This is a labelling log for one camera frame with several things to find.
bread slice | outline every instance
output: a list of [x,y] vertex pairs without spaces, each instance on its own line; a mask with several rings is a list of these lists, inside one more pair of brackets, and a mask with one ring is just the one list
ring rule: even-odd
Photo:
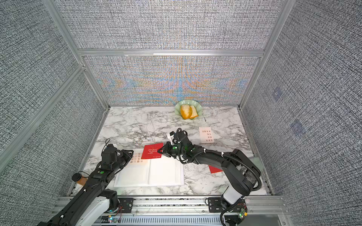
[[199,115],[197,114],[197,111],[196,111],[195,106],[192,106],[192,105],[191,105],[191,109],[192,109],[192,114],[191,114],[191,116],[190,116],[190,119],[193,119],[193,118],[199,116]]
[[192,109],[191,109],[190,105],[182,105],[180,113],[184,119],[189,119],[190,116],[192,115]]

red card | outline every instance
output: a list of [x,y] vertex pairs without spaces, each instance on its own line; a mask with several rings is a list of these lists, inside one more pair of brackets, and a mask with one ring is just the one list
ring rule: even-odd
[[210,173],[216,173],[216,172],[222,172],[223,170],[221,169],[218,169],[216,167],[213,167],[213,166],[209,166],[209,169],[210,169]]
[[141,159],[160,158],[162,154],[158,153],[157,150],[163,147],[163,143],[145,145]]

marble tabletop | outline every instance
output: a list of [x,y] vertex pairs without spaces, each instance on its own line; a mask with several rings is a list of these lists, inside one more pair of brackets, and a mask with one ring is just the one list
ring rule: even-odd
[[[211,127],[215,142],[201,144],[199,127]],[[95,169],[108,138],[119,150],[143,149],[148,144],[166,143],[167,134],[177,128],[186,130],[193,144],[223,152],[236,148],[247,157],[253,156],[236,107],[203,107],[202,116],[194,120],[175,115],[174,106],[112,107],[83,171],[90,173]],[[224,172],[211,174],[207,165],[184,165],[184,178],[185,184],[181,186],[119,188],[113,187],[112,181],[107,188],[118,195],[221,195],[229,186]],[[77,184],[72,195],[80,189]],[[260,190],[251,192],[251,195],[266,194],[264,184]]]

green plate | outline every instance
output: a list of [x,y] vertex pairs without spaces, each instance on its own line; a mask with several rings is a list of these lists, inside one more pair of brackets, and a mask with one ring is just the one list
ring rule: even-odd
[[193,105],[193,106],[195,106],[195,108],[196,108],[197,114],[198,114],[199,116],[202,115],[202,106],[201,106],[198,102],[193,101],[193,100],[183,100],[183,101],[178,102],[178,103],[176,104],[176,106],[175,106],[175,114],[176,114],[176,115],[181,116],[181,113],[180,113],[181,105]]

gray fabric wall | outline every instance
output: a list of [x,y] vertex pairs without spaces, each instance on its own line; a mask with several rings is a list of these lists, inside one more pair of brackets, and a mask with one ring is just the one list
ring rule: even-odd
[[237,105],[258,57],[86,56],[110,105]]
[[[41,0],[0,2],[0,151],[78,66]],[[81,74],[0,173],[0,225],[48,221],[101,121]]]
[[103,112],[81,74],[0,174],[0,225],[36,225],[50,219],[58,197],[65,196],[72,183]]
[[[284,0],[55,0],[80,49],[263,50]],[[237,105],[257,57],[86,56],[111,105]]]
[[297,226],[362,224],[361,12],[297,0],[243,109]]
[[0,152],[78,66],[41,0],[0,1]]
[[264,49],[284,0],[55,1],[80,48]]

